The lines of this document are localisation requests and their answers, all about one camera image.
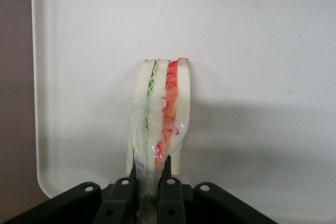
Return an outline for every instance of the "table surface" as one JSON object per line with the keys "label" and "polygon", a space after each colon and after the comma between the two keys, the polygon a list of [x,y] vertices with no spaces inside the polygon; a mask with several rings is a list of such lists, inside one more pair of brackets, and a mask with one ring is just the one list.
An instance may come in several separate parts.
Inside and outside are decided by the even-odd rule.
{"label": "table surface", "polygon": [[48,200],[36,175],[31,0],[0,0],[0,223]]}

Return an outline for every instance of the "plastic wrap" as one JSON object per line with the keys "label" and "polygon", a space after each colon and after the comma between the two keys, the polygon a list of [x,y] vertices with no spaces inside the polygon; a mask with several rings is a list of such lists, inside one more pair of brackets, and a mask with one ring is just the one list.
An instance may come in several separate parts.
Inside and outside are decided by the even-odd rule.
{"label": "plastic wrap", "polygon": [[128,167],[135,162],[137,171],[140,223],[156,222],[155,202],[164,163],[171,155],[178,172],[189,113],[188,59],[145,60],[134,91],[128,149]]}

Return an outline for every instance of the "screw hole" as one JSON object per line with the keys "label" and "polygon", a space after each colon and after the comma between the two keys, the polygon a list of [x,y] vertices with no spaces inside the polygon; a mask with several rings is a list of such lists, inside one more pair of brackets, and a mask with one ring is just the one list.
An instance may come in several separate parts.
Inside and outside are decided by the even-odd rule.
{"label": "screw hole", "polygon": [[210,191],[210,187],[208,187],[207,185],[201,185],[200,189],[202,191]]}
{"label": "screw hole", "polygon": [[106,211],[106,215],[109,216],[109,215],[112,215],[114,212],[112,209],[109,209]]}
{"label": "screw hole", "polygon": [[170,210],[168,211],[168,214],[169,214],[170,216],[173,216],[173,215],[175,214],[175,210],[174,210],[174,209],[170,209]]}
{"label": "screw hole", "polygon": [[93,190],[93,186],[87,186],[86,188],[84,188],[84,191],[92,191]]}
{"label": "screw hole", "polygon": [[122,185],[128,185],[129,184],[129,180],[128,179],[124,179],[122,182],[121,182],[121,184]]}
{"label": "screw hole", "polygon": [[168,185],[174,185],[175,182],[176,182],[176,181],[175,181],[173,178],[169,178],[169,179],[167,179],[167,184],[168,184]]}

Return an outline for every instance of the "white tray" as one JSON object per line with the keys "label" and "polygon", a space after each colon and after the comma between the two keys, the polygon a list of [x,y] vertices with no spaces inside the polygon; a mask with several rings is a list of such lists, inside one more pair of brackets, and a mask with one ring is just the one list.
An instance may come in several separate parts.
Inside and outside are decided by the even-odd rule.
{"label": "white tray", "polygon": [[125,176],[142,61],[188,57],[181,174],[279,223],[336,222],[336,0],[32,0],[38,181]]}

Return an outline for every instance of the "tomato slice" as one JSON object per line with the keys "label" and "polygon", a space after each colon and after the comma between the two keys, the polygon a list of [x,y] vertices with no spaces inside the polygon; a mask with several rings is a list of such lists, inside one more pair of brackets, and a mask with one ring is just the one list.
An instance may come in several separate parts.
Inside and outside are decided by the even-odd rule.
{"label": "tomato slice", "polygon": [[176,60],[170,63],[167,70],[165,96],[162,98],[165,101],[165,107],[163,108],[162,140],[156,145],[155,170],[160,170],[164,162],[162,159],[166,157],[173,132],[177,131],[176,134],[179,133],[175,127],[175,102],[179,96],[177,67],[178,61]]}

